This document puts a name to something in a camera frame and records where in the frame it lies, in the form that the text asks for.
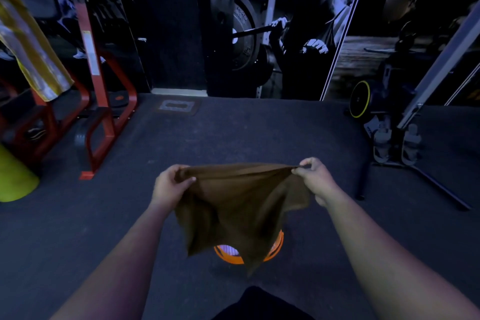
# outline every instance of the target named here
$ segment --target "orange basket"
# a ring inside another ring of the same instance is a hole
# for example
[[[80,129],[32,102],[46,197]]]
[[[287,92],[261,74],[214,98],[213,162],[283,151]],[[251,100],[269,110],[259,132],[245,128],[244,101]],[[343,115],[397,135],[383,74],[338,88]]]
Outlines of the orange basket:
[[[273,257],[275,257],[279,253],[280,249],[282,248],[282,245],[283,245],[283,232],[280,230],[280,232],[278,233],[278,237],[275,240],[275,243],[273,244],[272,249],[270,250],[270,253],[268,253],[268,256],[266,256],[263,261],[267,262],[271,260]],[[213,249],[215,250],[215,253],[217,254],[217,256],[219,256],[222,260],[230,264],[243,264],[243,259],[240,255],[231,255],[229,253],[226,253],[225,250],[223,250],[221,247],[223,247],[223,245],[217,245],[217,246],[214,246]]]

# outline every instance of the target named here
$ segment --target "cloth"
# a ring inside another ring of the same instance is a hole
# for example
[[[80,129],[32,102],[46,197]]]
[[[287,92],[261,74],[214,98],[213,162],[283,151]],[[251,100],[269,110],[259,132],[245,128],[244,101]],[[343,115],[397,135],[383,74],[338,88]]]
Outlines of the cloth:
[[[213,320],[314,320],[294,305],[259,287],[249,287],[238,302],[220,312]]]
[[[292,168],[239,163],[177,172],[178,182],[197,178],[175,209],[188,255],[228,245],[239,252],[251,274],[272,249],[284,213],[308,206],[310,193]]]
[[[0,0],[0,41],[12,51],[30,87],[46,102],[73,85],[69,73],[21,0]]]

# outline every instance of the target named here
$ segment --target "person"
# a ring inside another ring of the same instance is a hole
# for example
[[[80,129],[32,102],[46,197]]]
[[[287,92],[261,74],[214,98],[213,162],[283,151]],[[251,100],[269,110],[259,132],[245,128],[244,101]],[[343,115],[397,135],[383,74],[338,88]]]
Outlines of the person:
[[[282,70],[282,98],[320,100],[353,0],[296,0],[275,20],[270,45]]]
[[[357,279],[378,318],[480,319],[480,310],[469,299],[411,255],[342,191],[319,159],[307,158],[300,162],[300,166],[307,165],[310,168],[300,167],[292,172],[303,178],[315,194],[316,202],[330,214]],[[195,182],[195,178],[175,182],[175,173],[183,167],[174,165],[159,175],[148,208],[51,319],[131,320],[142,317],[163,223],[183,192]],[[255,318],[265,315],[260,305],[266,302],[259,297],[259,291],[249,289],[242,298],[248,296],[257,301],[249,306]],[[241,299],[235,305],[242,304]],[[283,315],[294,313],[292,305],[284,305]],[[230,317],[222,318],[238,319],[246,311],[242,313],[231,306],[225,309],[228,310],[231,310]],[[306,314],[295,318],[311,319]]]

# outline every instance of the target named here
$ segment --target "white label on red post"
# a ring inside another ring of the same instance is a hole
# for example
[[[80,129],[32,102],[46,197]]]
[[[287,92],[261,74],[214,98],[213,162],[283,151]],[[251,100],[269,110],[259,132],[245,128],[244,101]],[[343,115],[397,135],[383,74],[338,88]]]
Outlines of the white label on red post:
[[[85,52],[87,53],[88,65],[92,75],[100,75],[99,59],[95,52],[95,45],[93,44],[92,33],[89,30],[82,30],[83,44],[85,45]]]

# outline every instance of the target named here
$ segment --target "black pants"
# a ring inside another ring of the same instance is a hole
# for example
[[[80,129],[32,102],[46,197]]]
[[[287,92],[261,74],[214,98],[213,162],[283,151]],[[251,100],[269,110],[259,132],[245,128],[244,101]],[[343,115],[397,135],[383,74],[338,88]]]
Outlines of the black pants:
[[[213,320],[314,320],[294,305],[273,296],[259,287],[249,287],[240,300],[220,312]]]

